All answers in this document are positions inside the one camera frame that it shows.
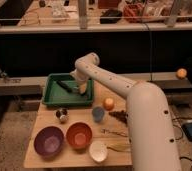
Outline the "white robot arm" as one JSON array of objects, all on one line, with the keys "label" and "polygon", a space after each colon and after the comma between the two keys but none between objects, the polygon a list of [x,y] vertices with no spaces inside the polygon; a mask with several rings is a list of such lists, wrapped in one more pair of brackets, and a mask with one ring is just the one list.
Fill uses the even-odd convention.
[{"label": "white robot arm", "polygon": [[75,61],[79,86],[92,78],[126,100],[134,171],[182,171],[167,98],[157,85],[138,82],[99,67],[96,53]]}]

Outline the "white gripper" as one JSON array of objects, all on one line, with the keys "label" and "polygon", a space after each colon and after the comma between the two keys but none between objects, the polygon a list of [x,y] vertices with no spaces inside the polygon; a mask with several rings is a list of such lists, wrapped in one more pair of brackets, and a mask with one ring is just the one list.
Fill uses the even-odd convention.
[{"label": "white gripper", "polygon": [[78,84],[78,90],[80,94],[84,94],[87,90],[87,82],[89,77],[79,70],[75,69],[74,71],[70,72],[70,75],[75,79],[76,83]]}]

